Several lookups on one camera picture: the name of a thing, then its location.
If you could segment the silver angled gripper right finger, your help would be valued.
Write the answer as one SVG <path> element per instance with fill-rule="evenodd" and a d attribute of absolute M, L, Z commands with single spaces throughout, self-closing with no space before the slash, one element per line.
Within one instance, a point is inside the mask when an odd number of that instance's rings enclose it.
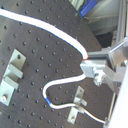
<path fill-rule="evenodd" d="M 120 72 L 116 70 L 116 66 L 125 60 L 128 60 L 128 37 L 120 40 L 112 47 L 103 48 L 101 51 L 88 53 L 87 60 L 105 60 L 107 62 L 103 69 L 104 74 L 95 76 L 87 76 L 92 78 L 96 86 L 100 87 L 102 83 L 107 84 L 110 88 L 119 88 L 122 84 L 125 71 L 120 68 Z"/>

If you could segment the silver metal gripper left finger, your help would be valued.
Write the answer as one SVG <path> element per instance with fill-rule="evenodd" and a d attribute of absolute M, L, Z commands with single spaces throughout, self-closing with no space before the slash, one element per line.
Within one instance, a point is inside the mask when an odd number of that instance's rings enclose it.
<path fill-rule="evenodd" d="M 86 76 L 103 75 L 103 69 L 107 62 L 105 60 L 83 60 L 80 67 Z"/>

